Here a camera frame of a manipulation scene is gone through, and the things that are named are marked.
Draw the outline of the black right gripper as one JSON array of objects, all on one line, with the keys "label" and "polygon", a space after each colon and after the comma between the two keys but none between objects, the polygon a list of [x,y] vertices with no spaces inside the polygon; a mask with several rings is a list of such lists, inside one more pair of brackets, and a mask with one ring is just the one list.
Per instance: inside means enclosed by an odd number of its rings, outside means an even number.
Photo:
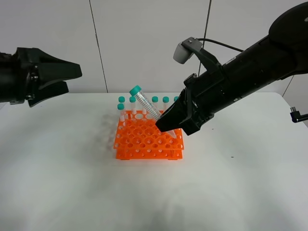
[{"label": "black right gripper", "polygon": [[238,101],[238,65],[224,65],[213,73],[189,76],[174,103],[156,122],[161,132],[181,128],[186,135],[198,132],[214,114]]}]

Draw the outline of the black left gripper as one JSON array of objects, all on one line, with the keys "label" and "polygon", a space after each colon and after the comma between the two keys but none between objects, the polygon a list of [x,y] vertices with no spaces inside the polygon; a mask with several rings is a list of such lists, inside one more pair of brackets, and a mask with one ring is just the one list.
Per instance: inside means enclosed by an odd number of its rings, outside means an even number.
[{"label": "black left gripper", "polygon": [[66,80],[82,76],[79,64],[55,58],[38,48],[17,48],[10,54],[10,104],[34,107],[69,92]]}]

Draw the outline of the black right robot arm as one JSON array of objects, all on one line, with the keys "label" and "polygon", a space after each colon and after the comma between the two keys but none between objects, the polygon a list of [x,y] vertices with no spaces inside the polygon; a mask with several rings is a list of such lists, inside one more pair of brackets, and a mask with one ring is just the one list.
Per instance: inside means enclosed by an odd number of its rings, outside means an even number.
[{"label": "black right robot arm", "polygon": [[196,55],[205,72],[190,75],[178,99],[156,126],[162,132],[180,128],[187,135],[200,130],[214,114],[257,90],[308,71],[308,5],[301,3],[279,16],[263,39],[232,60],[220,64],[190,37],[178,44],[174,60],[184,64]]}]

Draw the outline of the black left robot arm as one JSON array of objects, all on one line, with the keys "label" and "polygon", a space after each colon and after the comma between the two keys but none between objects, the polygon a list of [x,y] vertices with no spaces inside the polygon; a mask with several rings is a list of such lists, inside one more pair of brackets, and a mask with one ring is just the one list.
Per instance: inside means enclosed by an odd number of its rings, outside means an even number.
[{"label": "black left robot arm", "polygon": [[0,102],[30,107],[69,92],[67,81],[82,76],[79,64],[55,58],[38,48],[0,54]]}]

